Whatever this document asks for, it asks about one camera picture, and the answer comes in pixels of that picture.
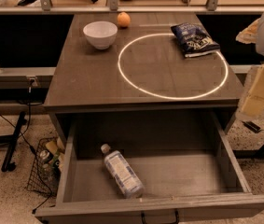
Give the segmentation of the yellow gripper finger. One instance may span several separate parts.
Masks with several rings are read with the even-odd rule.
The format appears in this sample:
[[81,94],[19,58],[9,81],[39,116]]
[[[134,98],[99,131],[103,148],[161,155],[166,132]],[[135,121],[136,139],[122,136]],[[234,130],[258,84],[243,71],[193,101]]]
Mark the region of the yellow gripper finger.
[[245,116],[258,116],[264,111],[264,64],[256,67],[246,81],[247,92],[239,112]]
[[257,41],[258,23],[259,19],[256,19],[245,29],[240,31],[236,36],[236,40],[244,44],[255,44]]

